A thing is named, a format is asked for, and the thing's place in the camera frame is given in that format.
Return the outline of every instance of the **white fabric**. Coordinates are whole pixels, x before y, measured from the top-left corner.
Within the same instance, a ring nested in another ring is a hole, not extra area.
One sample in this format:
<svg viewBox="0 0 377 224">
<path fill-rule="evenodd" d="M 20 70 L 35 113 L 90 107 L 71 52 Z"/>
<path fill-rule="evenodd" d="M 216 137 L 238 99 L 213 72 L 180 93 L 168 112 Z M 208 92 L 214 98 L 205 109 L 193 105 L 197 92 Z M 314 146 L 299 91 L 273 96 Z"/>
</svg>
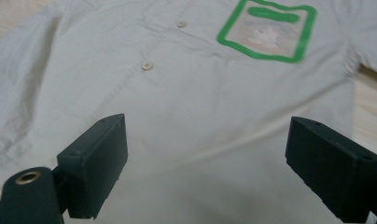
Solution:
<svg viewBox="0 0 377 224">
<path fill-rule="evenodd" d="M 237 3 L 57 1 L 0 39 L 0 183 L 124 113 L 130 158 L 97 223 L 341 223 L 286 165 L 287 128 L 294 115 L 350 135 L 377 1 L 280 2 L 317 10 L 297 64 L 216 42 Z"/>
</svg>

